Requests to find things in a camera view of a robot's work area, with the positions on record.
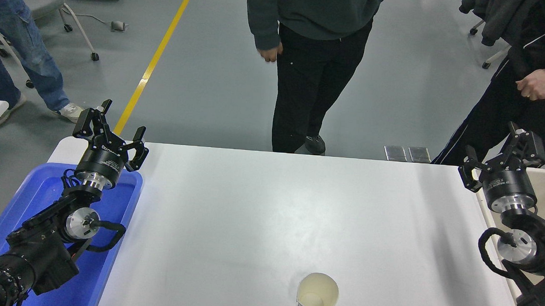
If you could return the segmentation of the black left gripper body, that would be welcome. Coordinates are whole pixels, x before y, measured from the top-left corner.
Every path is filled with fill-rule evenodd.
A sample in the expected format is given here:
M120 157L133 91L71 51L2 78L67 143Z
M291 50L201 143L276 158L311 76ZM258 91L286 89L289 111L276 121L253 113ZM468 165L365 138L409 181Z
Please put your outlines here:
M125 162L127 156L121 152L113 152L104 145L90 142L76 167L75 176L78 179L86 179L88 174L96 173L109 182L117 183Z

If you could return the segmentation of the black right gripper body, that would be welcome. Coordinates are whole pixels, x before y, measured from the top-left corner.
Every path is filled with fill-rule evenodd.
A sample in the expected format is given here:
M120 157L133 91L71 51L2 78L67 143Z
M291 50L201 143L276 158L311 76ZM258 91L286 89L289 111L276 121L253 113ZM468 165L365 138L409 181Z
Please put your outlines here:
M534 207L537 203L535 190L525 169L485 171L483 190L487 204Z

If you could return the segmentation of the hand of tracksuit person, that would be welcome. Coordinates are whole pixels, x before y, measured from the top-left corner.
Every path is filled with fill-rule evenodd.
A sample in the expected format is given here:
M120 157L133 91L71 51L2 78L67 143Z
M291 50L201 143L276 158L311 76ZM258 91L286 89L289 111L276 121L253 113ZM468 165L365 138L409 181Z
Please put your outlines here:
M517 81L517 89L521 96L530 101L545 99L545 69L537 69Z

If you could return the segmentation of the hand of black-trousered person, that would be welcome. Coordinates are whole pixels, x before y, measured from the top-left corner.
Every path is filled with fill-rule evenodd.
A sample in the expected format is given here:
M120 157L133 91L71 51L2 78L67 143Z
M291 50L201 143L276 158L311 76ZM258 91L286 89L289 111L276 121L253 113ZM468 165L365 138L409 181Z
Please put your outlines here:
M264 59L266 63L275 63L277 61L278 55L281 55L284 51L282 43L271 49L257 49L259 55Z

